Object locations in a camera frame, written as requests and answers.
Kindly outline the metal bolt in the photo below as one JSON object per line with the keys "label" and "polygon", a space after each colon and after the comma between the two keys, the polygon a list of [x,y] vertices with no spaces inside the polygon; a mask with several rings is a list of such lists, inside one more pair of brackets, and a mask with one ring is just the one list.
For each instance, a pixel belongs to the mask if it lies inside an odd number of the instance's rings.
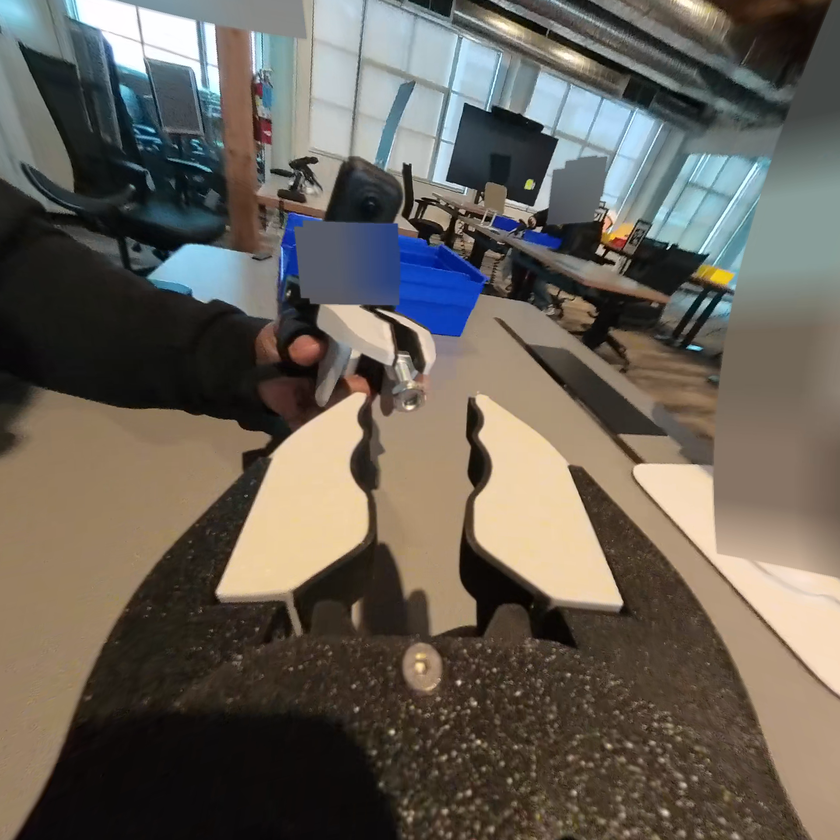
{"label": "metal bolt", "polygon": [[390,408],[396,413],[415,413],[425,405],[426,386],[424,375],[402,360],[390,370],[388,385]]}

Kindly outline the grey screen monitor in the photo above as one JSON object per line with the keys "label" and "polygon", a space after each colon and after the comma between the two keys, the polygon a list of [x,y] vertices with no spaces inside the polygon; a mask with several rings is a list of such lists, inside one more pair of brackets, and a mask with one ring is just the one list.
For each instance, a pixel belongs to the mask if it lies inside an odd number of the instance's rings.
{"label": "grey screen monitor", "polygon": [[163,131],[176,138],[205,138],[195,74],[189,66],[159,59],[144,61]]}

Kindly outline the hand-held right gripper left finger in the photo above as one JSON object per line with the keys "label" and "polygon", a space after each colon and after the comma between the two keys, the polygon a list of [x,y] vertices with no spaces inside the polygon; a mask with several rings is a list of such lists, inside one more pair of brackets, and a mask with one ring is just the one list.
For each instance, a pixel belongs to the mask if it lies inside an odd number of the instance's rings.
{"label": "hand-held right gripper left finger", "polygon": [[321,602],[351,612],[377,540],[371,405],[354,393],[301,427],[269,458],[216,588],[223,604],[280,603],[312,617]]}

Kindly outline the white base document stand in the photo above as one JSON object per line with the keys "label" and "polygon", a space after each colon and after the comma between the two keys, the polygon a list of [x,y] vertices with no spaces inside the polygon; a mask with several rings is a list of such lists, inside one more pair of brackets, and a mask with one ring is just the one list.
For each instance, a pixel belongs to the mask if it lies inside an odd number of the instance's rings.
{"label": "white base document stand", "polygon": [[724,347],[713,465],[639,465],[662,511],[839,691],[838,2],[775,145]]}

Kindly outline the wooden support post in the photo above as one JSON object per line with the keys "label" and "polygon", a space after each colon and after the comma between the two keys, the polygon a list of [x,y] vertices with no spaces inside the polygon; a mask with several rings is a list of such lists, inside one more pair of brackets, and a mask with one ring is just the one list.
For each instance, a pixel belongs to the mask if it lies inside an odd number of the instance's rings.
{"label": "wooden support post", "polygon": [[250,34],[216,26],[216,45],[230,244],[254,254],[259,247],[259,210]]}

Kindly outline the red fire extinguisher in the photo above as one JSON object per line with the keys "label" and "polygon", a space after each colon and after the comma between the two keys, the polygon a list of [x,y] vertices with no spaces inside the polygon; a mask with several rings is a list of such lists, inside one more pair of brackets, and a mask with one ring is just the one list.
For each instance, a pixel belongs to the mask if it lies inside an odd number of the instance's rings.
{"label": "red fire extinguisher", "polygon": [[251,81],[252,117],[255,142],[260,146],[272,145],[273,87],[270,71],[259,70]]}

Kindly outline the long silver ceiling duct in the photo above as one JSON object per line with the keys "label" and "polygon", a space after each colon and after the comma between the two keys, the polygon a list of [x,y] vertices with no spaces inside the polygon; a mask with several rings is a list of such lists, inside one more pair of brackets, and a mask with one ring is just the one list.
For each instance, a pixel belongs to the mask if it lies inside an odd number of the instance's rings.
{"label": "long silver ceiling duct", "polygon": [[454,2],[452,18],[580,79],[635,77],[742,121],[780,119],[802,74],[712,2]]}

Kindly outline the long wooden desk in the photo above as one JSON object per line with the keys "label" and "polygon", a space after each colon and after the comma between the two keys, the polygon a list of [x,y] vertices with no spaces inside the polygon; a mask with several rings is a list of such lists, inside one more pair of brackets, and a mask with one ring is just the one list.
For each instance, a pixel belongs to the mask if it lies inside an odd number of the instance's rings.
{"label": "long wooden desk", "polygon": [[[521,237],[503,234],[493,227],[479,224],[474,218],[467,218],[463,223],[471,231],[473,239],[485,249],[516,249],[543,264],[550,271],[572,278],[586,290],[600,292],[606,297],[606,307],[599,310],[597,318],[590,328],[581,334],[586,347],[594,350],[602,343],[608,343],[610,331],[617,325],[623,304],[631,299],[654,303],[665,307],[673,297],[672,293],[647,286],[644,283],[627,278],[614,270],[596,264],[593,261],[579,259],[572,255],[531,245]],[[726,298],[732,298],[733,288],[708,289],[690,281],[698,287],[700,294],[686,310],[682,319],[665,339],[667,345],[687,350],[696,346],[696,337],[707,323],[718,304]]]}

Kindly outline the clear tilted panel stand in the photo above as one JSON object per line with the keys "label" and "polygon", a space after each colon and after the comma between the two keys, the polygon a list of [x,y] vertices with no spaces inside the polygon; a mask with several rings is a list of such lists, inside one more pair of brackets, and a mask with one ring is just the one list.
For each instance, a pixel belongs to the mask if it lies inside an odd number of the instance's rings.
{"label": "clear tilted panel stand", "polygon": [[403,119],[404,111],[415,89],[415,80],[406,80],[397,89],[390,111],[385,119],[381,137],[377,145],[374,165],[386,171],[396,140],[396,132]]}

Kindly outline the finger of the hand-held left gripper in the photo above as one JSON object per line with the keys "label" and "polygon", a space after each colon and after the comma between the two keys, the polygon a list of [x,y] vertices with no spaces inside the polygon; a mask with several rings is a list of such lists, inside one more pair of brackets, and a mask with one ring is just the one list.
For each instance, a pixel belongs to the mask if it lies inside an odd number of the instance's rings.
{"label": "finger of the hand-held left gripper", "polygon": [[415,373],[428,374],[437,352],[424,326],[398,312],[358,305],[322,305],[322,332],[332,343],[394,370],[403,354]]}

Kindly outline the person's left hand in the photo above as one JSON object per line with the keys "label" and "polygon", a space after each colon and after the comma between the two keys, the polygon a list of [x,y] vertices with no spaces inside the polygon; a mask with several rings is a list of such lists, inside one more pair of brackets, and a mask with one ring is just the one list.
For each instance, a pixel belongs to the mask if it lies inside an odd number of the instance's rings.
{"label": "person's left hand", "polygon": [[255,340],[257,393],[266,407],[281,417],[292,431],[352,394],[363,394],[368,401],[375,396],[373,385],[367,379],[352,374],[342,378],[325,406],[320,406],[315,396],[316,383],[309,375],[292,376],[280,373],[279,368],[284,363],[306,370],[317,368],[326,354],[326,341],[302,334],[281,350],[279,330],[280,323],[273,321],[263,327]]}

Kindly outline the black mesh office chair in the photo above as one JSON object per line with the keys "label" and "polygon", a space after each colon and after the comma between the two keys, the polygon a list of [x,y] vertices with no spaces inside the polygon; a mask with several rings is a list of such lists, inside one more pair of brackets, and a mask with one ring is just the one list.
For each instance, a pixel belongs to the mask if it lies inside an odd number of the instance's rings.
{"label": "black mesh office chair", "polygon": [[185,245],[212,245],[226,232],[226,218],[209,208],[196,182],[217,189],[213,169],[164,150],[157,169],[141,161],[137,136],[130,123],[108,58],[108,89],[112,94],[123,143],[110,142],[91,116],[91,104],[75,65],[18,42],[30,75],[65,146],[73,187],[58,186],[31,164],[20,168],[43,197],[72,214],[91,231],[114,239],[124,268],[133,270],[129,244],[148,246],[159,259]]}

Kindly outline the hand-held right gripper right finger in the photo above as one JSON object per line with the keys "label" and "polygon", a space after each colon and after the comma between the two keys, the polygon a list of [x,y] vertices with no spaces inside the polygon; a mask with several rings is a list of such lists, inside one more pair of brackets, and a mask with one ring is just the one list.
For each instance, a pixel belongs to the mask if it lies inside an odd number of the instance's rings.
{"label": "hand-held right gripper right finger", "polygon": [[623,597],[567,459],[483,394],[468,400],[466,437],[459,574],[479,620],[507,603],[620,613]]}

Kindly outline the large blue plastic bin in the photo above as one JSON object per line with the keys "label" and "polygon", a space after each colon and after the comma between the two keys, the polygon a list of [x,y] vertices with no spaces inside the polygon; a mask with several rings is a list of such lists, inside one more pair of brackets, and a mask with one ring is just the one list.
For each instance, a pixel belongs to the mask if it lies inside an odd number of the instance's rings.
{"label": "large blue plastic bin", "polygon": [[289,214],[280,241],[278,311],[302,301],[389,308],[430,333],[458,337],[486,285],[444,245],[396,224],[335,223]]}

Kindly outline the large black monitor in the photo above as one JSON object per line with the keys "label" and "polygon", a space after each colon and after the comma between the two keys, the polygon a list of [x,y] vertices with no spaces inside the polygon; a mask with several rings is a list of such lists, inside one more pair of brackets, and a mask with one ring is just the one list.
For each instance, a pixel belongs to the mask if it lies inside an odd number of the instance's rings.
{"label": "large black monitor", "polygon": [[507,200],[537,202],[558,139],[519,113],[463,106],[445,177],[447,183],[478,193],[487,183],[507,189]]}

